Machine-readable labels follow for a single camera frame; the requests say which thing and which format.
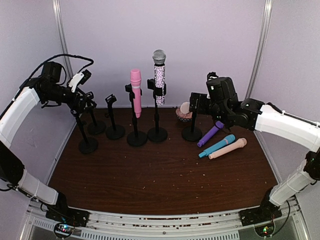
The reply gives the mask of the pale pink small microphone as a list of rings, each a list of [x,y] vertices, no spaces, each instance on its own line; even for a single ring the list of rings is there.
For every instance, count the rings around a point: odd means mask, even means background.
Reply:
[[[182,114],[187,115],[190,112],[190,103],[188,101],[183,102],[179,109]]]

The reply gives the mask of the purple microphone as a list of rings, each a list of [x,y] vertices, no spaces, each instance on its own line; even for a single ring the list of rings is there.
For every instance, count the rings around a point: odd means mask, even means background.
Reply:
[[[219,130],[223,129],[224,124],[217,121],[214,126],[197,142],[199,148],[203,147]]]

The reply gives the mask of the black small-mic stand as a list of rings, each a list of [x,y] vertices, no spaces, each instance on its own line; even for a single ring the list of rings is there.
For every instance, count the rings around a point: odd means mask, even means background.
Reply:
[[[189,142],[196,142],[202,138],[202,131],[196,127],[197,112],[192,112],[191,125],[185,127],[182,132],[182,138]]]

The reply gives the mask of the black blue-mic stand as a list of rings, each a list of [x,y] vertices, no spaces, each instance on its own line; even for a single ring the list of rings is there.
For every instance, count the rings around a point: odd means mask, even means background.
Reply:
[[[105,98],[105,101],[108,110],[107,115],[111,121],[111,126],[105,130],[105,135],[110,140],[120,139],[125,135],[126,130],[122,125],[116,124],[115,122],[113,104],[117,101],[117,98],[115,95],[111,94]]]

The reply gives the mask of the blue-head microphone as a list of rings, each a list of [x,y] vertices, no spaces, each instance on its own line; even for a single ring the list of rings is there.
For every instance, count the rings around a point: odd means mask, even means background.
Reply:
[[[203,150],[201,153],[198,154],[199,158],[204,158],[209,156],[210,154],[212,154],[213,152],[229,145],[232,144],[234,141],[236,140],[235,135],[230,134],[227,135],[224,139],[222,139],[221,141],[215,143],[214,145],[206,148],[205,150]]]

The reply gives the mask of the beige pink microphone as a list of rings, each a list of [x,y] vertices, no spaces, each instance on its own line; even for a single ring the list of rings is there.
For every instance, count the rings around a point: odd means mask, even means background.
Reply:
[[[232,144],[230,145],[227,145],[211,154],[208,155],[208,158],[210,160],[212,159],[216,159],[220,156],[223,156],[227,153],[230,153],[234,150],[237,150],[237,149],[240,149],[240,148],[243,148],[245,145],[247,144],[247,140],[245,138],[240,138],[238,139],[237,141],[233,142]]]

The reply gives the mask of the black pink-mic stand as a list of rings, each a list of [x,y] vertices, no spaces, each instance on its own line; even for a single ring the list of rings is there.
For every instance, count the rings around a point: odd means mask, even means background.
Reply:
[[[145,132],[138,130],[138,119],[136,117],[135,106],[134,106],[135,93],[133,92],[133,88],[131,84],[125,85],[125,91],[129,93],[129,100],[131,102],[131,110],[132,110],[131,121],[133,126],[133,131],[127,135],[126,140],[127,140],[127,143],[132,147],[141,147],[147,142],[148,137]]]

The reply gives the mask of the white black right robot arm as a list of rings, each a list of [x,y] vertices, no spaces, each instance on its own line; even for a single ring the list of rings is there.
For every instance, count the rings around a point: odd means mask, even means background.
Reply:
[[[259,220],[268,220],[289,198],[320,180],[320,124],[254,98],[239,100],[230,77],[207,74],[206,93],[192,92],[190,111],[209,115],[229,129],[237,126],[283,139],[306,149],[306,155],[291,173],[266,192],[256,210]]]

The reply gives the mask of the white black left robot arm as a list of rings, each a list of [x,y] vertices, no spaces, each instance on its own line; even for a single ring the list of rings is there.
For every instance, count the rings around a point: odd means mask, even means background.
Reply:
[[[61,222],[72,218],[66,197],[46,184],[56,152],[75,122],[81,140],[76,149],[90,153],[98,142],[85,133],[81,115],[94,107],[91,92],[81,86],[91,77],[82,69],[63,80],[63,66],[44,63],[17,91],[0,115],[0,178],[3,190],[17,190],[28,198],[53,206]]]

